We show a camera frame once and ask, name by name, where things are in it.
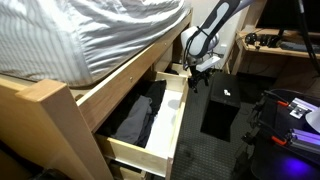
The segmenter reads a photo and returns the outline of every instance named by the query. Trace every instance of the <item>white bedsheet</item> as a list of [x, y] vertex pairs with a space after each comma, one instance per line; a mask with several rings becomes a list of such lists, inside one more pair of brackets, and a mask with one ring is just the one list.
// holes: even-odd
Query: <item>white bedsheet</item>
[[2, 0], [0, 73], [90, 85], [188, 11], [183, 0]]

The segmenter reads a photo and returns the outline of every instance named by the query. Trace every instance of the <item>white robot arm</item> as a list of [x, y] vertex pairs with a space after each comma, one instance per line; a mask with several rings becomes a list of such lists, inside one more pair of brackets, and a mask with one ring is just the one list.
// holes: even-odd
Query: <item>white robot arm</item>
[[[193, 26], [182, 32], [181, 42], [184, 49], [182, 63], [184, 69], [186, 70], [189, 67], [187, 63], [188, 56], [196, 59], [204, 57], [208, 51], [211, 51], [218, 44], [218, 31], [225, 22], [234, 14], [250, 5], [253, 1], [254, 0], [220, 0], [200, 27]], [[206, 80], [206, 76], [201, 74], [201, 72], [197, 72], [195, 69], [191, 69], [191, 73], [193, 76], [193, 80], [191, 79], [191, 81], [195, 81], [191, 82], [191, 84], [193, 84], [191, 85], [192, 88], [195, 88], [198, 79], [204, 78]]]

